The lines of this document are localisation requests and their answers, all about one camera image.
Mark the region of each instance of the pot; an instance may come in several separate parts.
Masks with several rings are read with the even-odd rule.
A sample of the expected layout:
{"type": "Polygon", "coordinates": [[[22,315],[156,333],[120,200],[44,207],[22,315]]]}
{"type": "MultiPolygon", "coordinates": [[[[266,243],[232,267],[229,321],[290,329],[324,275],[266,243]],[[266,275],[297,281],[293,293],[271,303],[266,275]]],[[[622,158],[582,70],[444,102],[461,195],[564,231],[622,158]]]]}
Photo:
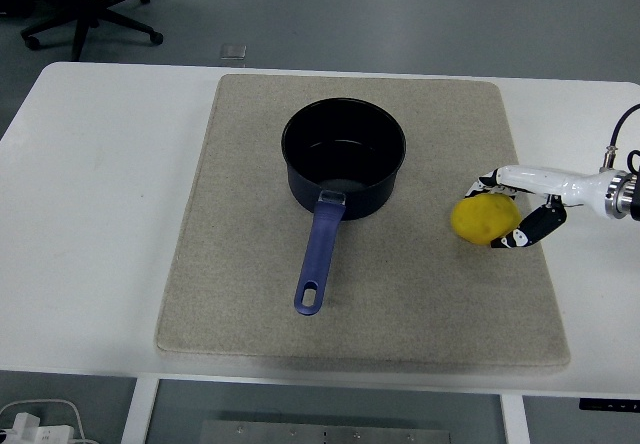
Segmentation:
{"type": "Polygon", "coordinates": [[[322,306],[340,222],[366,217],[389,199],[405,137],[385,110],[341,97],[299,110],[285,126],[281,144],[289,188],[313,212],[294,297],[295,309],[310,316],[322,306]]]}

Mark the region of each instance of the office chair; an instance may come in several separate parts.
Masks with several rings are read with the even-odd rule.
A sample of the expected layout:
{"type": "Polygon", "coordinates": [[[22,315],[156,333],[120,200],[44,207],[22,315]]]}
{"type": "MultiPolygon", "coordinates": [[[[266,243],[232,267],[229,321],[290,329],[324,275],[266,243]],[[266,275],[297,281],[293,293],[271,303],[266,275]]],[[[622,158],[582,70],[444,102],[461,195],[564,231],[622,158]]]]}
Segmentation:
{"type": "MultiPolygon", "coordinates": [[[[118,24],[120,26],[135,29],[140,32],[149,34],[149,39],[153,44],[162,44],[163,36],[159,32],[156,32],[152,27],[142,24],[141,22],[134,21],[128,17],[125,17],[117,12],[109,9],[111,6],[118,4],[126,0],[50,0],[55,4],[61,6],[61,10],[57,12],[53,17],[27,27],[20,32],[20,35],[24,39],[25,45],[31,49],[36,50],[40,48],[40,41],[34,37],[33,34],[52,29],[54,27],[66,24],[68,22],[76,21],[76,31],[73,38],[73,46],[71,50],[71,60],[80,60],[80,53],[84,41],[87,37],[89,27],[98,27],[99,20],[104,20],[118,24]]],[[[151,0],[140,0],[143,4],[148,4],[151,0]]]]}

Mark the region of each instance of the black cable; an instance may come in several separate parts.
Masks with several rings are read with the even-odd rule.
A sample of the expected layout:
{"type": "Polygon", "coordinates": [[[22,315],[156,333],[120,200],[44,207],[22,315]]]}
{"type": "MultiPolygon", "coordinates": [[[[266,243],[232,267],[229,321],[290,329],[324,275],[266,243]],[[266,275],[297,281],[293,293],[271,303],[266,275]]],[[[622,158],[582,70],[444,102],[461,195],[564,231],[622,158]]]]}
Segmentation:
{"type": "Polygon", "coordinates": [[[637,176],[638,175],[638,168],[633,166],[633,158],[635,156],[640,157],[640,151],[638,151],[637,149],[631,151],[629,153],[629,155],[627,156],[627,167],[629,168],[629,172],[631,174],[635,174],[637,176]]]}
{"type": "MultiPolygon", "coordinates": [[[[622,128],[622,124],[624,124],[624,121],[627,120],[627,118],[633,114],[634,112],[636,112],[638,109],[640,109],[640,104],[636,104],[635,106],[629,108],[627,110],[627,112],[625,112],[622,117],[618,120],[616,127],[613,129],[613,134],[611,135],[611,142],[610,142],[610,146],[615,147],[616,146],[616,141],[618,140],[618,134],[620,133],[620,129],[622,128]]],[[[637,149],[634,149],[633,151],[631,151],[628,155],[627,155],[627,167],[629,168],[629,172],[631,174],[635,174],[636,176],[638,175],[638,169],[636,167],[634,167],[633,165],[633,158],[635,156],[639,156],[640,157],[640,151],[638,151],[637,149]]]]}

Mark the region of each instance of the beige mat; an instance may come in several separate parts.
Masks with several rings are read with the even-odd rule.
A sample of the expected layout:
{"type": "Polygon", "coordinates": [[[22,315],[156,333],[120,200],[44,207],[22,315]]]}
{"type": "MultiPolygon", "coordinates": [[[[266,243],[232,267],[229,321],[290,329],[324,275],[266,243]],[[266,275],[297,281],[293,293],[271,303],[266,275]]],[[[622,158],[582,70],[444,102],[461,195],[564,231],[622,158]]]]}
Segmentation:
{"type": "Polygon", "coordinates": [[[561,369],[569,351],[541,248],[492,250],[449,227],[479,175],[515,162],[490,83],[225,76],[165,290],[159,350],[301,369],[561,369]],[[323,307],[305,317],[293,296],[312,215],[289,191],[280,137],[297,110],[337,96],[386,109],[407,156],[382,209],[341,224],[323,307]]]}

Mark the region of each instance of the table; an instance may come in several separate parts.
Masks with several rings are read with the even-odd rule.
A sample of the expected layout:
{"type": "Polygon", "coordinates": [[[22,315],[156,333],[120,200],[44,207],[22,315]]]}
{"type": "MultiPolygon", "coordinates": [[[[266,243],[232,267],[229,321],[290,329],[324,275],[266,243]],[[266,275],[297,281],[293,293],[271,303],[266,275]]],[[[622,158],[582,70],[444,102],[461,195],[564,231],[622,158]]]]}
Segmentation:
{"type": "MultiPolygon", "coordinates": [[[[231,72],[443,77],[48,66],[0,141],[1,369],[135,376],[146,396],[158,379],[177,378],[497,393],[516,396],[516,407],[523,394],[640,398],[640,227],[585,208],[570,209],[542,243],[572,354],[559,374],[294,372],[162,359],[153,334],[165,280],[216,85],[231,72]]],[[[631,83],[465,79],[500,88],[521,164],[588,174],[640,101],[631,83]]],[[[637,147],[638,119],[620,134],[619,169],[637,147]]]]}

